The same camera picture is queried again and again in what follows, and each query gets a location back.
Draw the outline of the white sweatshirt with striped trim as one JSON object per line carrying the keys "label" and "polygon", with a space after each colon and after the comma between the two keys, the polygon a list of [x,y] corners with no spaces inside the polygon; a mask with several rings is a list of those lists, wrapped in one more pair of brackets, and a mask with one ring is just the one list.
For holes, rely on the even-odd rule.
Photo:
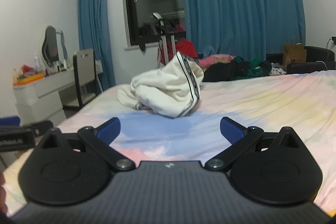
{"label": "white sweatshirt with striped trim", "polygon": [[117,91],[118,101],[135,110],[151,110],[169,118],[187,116],[199,103],[204,71],[177,52],[164,67],[141,73]]}

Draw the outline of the cluttered items on dresser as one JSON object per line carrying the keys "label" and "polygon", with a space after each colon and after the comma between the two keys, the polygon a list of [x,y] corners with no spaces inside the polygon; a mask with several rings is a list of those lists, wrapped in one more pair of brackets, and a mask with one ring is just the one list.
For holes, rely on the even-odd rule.
{"label": "cluttered items on dresser", "polygon": [[24,64],[19,69],[13,69],[13,86],[25,86],[44,79],[47,72],[48,70],[43,66],[40,56],[35,54],[33,67]]}

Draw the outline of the black garment pile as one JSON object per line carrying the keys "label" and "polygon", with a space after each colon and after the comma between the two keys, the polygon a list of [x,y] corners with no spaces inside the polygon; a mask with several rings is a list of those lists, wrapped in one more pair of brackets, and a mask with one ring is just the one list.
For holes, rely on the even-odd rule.
{"label": "black garment pile", "polygon": [[203,82],[233,81],[248,75],[250,62],[235,58],[229,63],[214,63],[204,72]]}

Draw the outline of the white dressing table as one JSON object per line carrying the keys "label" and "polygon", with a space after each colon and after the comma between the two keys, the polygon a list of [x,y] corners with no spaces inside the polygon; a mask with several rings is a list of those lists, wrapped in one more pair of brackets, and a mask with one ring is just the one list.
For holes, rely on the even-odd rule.
{"label": "white dressing table", "polygon": [[22,124],[50,120],[57,126],[67,118],[65,109],[80,109],[73,69],[15,86],[13,91]]}

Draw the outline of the wavy vanity mirror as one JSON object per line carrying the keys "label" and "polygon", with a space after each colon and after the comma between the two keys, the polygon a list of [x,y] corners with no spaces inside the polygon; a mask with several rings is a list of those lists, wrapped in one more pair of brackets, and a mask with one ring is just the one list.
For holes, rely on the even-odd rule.
{"label": "wavy vanity mirror", "polygon": [[52,68],[57,61],[68,60],[64,32],[61,29],[56,29],[53,26],[46,27],[42,43],[42,58],[47,69]]}

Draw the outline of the blue curtain panel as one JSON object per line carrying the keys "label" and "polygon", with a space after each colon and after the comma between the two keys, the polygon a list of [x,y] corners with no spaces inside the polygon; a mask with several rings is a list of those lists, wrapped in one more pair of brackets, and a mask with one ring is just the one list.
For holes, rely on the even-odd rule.
{"label": "blue curtain panel", "polygon": [[304,43],[302,0],[184,0],[186,33],[205,56],[263,59],[284,44]]}
{"label": "blue curtain panel", "polygon": [[80,49],[92,48],[95,58],[101,61],[102,88],[114,86],[107,0],[78,0],[78,29]]}

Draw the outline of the pastel tie-dye bed sheet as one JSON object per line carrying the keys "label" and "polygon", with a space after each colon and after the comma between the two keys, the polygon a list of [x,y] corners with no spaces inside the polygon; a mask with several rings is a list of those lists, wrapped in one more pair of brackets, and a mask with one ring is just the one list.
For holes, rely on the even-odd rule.
{"label": "pastel tie-dye bed sheet", "polygon": [[108,89],[59,128],[72,133],[117,117],[121,132],[112,147],[139,163],[206,162],[229,146],[220,132],[223,117],[266,132],[289,126],[322,169],[315,203],[324,211],[335,209],[335,71],[204,83],[195,110],[176,119],[122,106],[116,96],[116,87]]}

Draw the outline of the green garment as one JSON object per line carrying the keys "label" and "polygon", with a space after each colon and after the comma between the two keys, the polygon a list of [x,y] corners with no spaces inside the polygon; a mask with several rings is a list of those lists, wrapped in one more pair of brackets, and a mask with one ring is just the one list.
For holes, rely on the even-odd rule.
{"label": "green garment", "polygon": [[269,61],[253,59],[246,61],[242,57],[235,57],[232,62],[236,63],[235,79],[254,79],[269,76],[272,65]]}

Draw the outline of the grey black chair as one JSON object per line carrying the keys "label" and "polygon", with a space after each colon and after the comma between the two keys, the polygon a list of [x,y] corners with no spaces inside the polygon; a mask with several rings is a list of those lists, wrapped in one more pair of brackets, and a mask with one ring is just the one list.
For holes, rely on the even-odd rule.
{"label": "grey black chair", "polygon": [[65,110],[80,110],[97,97],[97,80],[95,52],[92,48],[80,50],[73,54],[73,73],[75,93],[67,94],[63,100]]}

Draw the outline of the red garment on rack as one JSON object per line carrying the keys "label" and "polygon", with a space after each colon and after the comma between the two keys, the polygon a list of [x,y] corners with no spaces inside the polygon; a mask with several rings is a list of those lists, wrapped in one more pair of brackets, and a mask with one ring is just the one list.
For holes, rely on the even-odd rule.
{"label": "red garment on rack", "polygon": [[[176,52],[183,53],[190,58],[197,59],[198,53],[193,45],[193,43],[186,39],[180,39],[175,43]],[[169,61],[173,58],[173,48],[171,43],[167,44],[167,54]],[[158,56],[161,55],[161,63],[165,62],[165,55],[163,52],[163,47],[158,48]]]}

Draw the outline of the blue curtain left panel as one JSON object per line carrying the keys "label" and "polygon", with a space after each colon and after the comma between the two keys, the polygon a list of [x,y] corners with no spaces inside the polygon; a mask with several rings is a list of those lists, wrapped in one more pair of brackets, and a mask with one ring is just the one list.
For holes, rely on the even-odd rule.
{"label": "blue curtain left panel", "polygon": [[101,61],[102,88],[114,86],[107,0],[78,0],[78,29],[80,49],[92,48],[95,58]]}

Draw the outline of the pink garment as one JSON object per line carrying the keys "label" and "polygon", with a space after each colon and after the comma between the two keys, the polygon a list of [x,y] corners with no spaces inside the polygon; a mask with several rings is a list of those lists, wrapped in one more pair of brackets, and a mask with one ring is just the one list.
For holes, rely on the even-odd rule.
{"label": "pink garment", "polygon": [[203,70],[206,70],[211,65],[214,65],[217,63],[224,63],[224,64],[230,63],[234,58],[235,56],[228,55],[228,54],[217,54],[217,55],[210,55],[203,59],[199,59],[198,63]]}

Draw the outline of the blue curtain right panel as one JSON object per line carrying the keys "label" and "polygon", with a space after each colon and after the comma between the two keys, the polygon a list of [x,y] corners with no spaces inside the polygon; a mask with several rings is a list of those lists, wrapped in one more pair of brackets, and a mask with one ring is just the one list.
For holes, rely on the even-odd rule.
{"label": "blue curtain right panel", "polygon": [[302,0],[184,0],[186,33],[205,56],[263,59],[284,44],[304,43]]}

